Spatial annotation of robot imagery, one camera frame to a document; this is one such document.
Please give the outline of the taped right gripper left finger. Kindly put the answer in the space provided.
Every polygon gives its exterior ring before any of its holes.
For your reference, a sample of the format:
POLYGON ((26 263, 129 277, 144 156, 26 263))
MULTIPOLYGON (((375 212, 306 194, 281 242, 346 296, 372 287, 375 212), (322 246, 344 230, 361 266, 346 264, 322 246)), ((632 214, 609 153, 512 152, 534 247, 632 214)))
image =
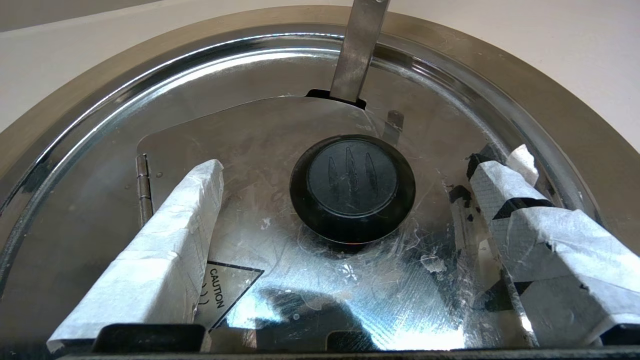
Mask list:
POLYGON ((221 208, 221 162, 195 166, 46 342, 94 340, 115 324, 191 324, 221 208))

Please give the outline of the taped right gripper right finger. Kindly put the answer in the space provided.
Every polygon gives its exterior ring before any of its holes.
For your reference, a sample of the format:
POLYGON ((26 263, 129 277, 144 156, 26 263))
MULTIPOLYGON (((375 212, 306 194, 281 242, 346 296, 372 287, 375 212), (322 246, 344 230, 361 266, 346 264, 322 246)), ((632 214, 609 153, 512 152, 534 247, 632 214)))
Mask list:
POLYGON ((506 164, 473 153, 467 178, 540 346, 638 346, 633 251, 582 210, 556 207, 537 191, 525 145, 506 164))

